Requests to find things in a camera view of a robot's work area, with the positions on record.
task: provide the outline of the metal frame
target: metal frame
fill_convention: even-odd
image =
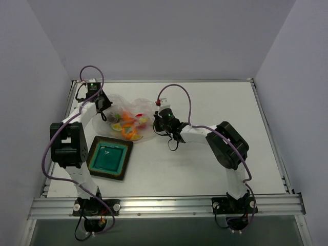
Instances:
[[[103,197],[119,199],[121,209],[117,219],[124,218],[182,218],[213,217],[212,197]],[[35,199],[29,219],[78,219],[72,216],[76,198]],[[259,213],[256,216],[303,215],[304,204],[300,195],[257,195]]]
[[[106,83],[198,83],[198,82],[246,82],[251,83],[271,147],[286,186],[285,195],[256,195],[259,213],[256,216],[281,216],[294,215],[304,245],[312,246],[309,230],[306,226],[305,208],[301,195],[293,194],[286,168],[282,157],[273,140],[269,124],[261,107],[254,80],[250,79],[113,79],[105,80]],[[70,113],[74,101],[78,81],[74,81],[68,97],[65,117]],[[52,174],[54,163],[51,163],[49,174]],[[72,216],[72,207],[75,198],[46,198],[50,185],[46,180],[41,198],[36,198],[31,206],[31,211],[23,234],[21,245],[29,245],[34,227],[38,219],[76,219]],[[121,200],[120,215],[116,218],[170,218],[170,217],[211,217],[211,198],[220,196],[191,196],[191,197],[118,197]]]

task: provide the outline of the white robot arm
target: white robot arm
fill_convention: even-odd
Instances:
[[[238,200],[248,191],[243,183],[246,179],[245,169],[240,164],[240,160],[234,151],[221,138],[216,136],[212,131],[204,128],[194,128],[187,123],[180,122],[174,117],[170,109],[170,103],[166,98],[159,101],[159,110],[155,112],[154,127],[157,132],[166,131],[166,133],[177,142],[199,142],[209,145],[215,154],[217,160],[225,167],[228,180],[228,194]],[[238,151],[247,157],[249,149],[246,141],[237,133],[237,131],[226,121],[217,126],[210,126],[214,131],[221,131],[227,139],[231,141]]]
[[[87,83],[87,86],[87,97],[92,96],[100,89],[100,83],[92,80]],[[100,195],[100,192],[87,167],[88,146],[84,135],[84,128],[97,113],[102,114],[103,110],[110,107],[111,104],[112,102],[110,102],[105,93],[101,91],[99,96],[95,97],[93,100],[79,102],[70,116],[62,122],[53,123],[50,126],[50,137],[52,137],[61,125],[80,112],[80,115],[74,118],[54,141],[51,146],[51,158],[68,172],[72,180],[78,182],[79,185],[82,185],[92,194],[99,193]],[[77,197],[82,199],[91,198],[91,196],[78,185],[76,185],[76,189]]]

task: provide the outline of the green object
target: green object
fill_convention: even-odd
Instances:
[[[133,142],[95,136],[87,158],[91,175],[123,180]]]

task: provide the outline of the white tabletop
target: white tabletop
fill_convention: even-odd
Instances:
[[[128,101],[146,98],[156,101],[158,92],[168,83],[106,83],[107,95],[119,94]],[[182,83],[192,100],[191,122],[194,125],[218,125],[228,121],[248,142],[246,162],[253,175],[249,185],[255,194],[284,194],[268,135],[248,82]],[[80,95],[85,95],[84,87]],[[188,99],[183,90],[170,87],[162,94],[171,102],[174,115],[187,122]],[[76,106],[74,101],[71,110]],[[96,132],[92,123],[85,128],[90,148]],[[180,144],[171,152],[166,137],[136,142],[123,181],[95,177],[103,197],[224,195],[227,178],[224,167],[207,145]],[[69,178],[55,166],[53,176]],[[76,197],[73,184],[51,181],[48,197]]]

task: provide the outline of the plastic bag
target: plastic bag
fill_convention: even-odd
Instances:
[[[132,103],[122,96],[109,95],[113,105],[104,110],[104,121],[100,114],[92,119],[97,134],[123,140],[139,141],[155,136],[153,131],[155,102],[138,98]]]

